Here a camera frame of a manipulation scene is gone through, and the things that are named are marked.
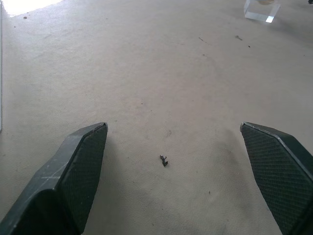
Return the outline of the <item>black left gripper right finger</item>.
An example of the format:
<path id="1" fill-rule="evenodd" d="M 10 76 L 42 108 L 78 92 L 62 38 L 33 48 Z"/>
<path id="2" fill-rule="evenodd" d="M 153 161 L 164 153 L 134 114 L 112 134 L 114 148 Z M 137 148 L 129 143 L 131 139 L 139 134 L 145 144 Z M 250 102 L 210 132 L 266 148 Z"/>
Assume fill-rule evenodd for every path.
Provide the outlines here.
<path id="1" fill-rule="evenodd" d="M 243 122 L 254 179 L 282 235 L 313 235 L 313 156 L 292 135 Z"/>

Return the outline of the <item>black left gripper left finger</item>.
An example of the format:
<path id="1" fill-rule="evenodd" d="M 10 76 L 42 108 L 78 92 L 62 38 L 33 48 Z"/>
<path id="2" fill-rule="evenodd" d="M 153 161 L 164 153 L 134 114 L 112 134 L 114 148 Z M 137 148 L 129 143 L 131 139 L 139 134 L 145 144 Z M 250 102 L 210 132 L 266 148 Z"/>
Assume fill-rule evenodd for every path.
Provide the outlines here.
<path id="1" fill-rule="evenodd" d="M 0 235 L 82 235 L 97 191 L 108 125 L 70 134 L 0 222 Z"/>

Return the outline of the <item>clear acrylic block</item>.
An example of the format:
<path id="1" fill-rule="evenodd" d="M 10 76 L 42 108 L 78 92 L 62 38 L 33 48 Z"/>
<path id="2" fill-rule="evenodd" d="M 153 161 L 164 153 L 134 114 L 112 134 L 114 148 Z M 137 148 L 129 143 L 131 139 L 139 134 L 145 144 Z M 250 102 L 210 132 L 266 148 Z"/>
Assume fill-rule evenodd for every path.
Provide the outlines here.
<path id="1" fill-rule="evenodd" d="M 246 0 L 244 15 L 250 20 L 272 23 L 280 5 L 280 0 Z"/>

